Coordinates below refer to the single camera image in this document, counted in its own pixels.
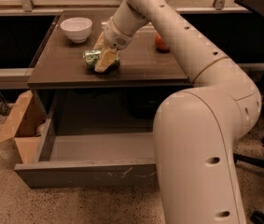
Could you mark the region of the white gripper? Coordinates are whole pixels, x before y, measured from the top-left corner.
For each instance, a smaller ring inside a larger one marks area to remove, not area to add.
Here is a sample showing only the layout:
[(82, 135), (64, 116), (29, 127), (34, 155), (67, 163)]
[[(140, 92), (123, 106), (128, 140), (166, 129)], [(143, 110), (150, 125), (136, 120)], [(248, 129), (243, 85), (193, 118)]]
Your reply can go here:
[(101, 51), (94, 71), (103, 73), (118, 58), (118, 50), (127, 48), (131, 41), (132, 37), (123, 34), (114, 24), (113, 18), (110, 18), (93, 46)]

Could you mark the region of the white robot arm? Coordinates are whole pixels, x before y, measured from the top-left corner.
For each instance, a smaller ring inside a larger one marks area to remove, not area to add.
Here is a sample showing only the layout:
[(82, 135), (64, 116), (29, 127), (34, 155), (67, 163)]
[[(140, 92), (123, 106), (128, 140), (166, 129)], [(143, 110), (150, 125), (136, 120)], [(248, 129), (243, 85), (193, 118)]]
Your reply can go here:
[(154, 152), (166, 224), (246, 224), (233, 144), (256, 124), (261, 95), (221, 49), (168, 0), (123, 0), (96, 44), (101, 66), (152, 23), (192, 88), (166, 98), (153, 122)]

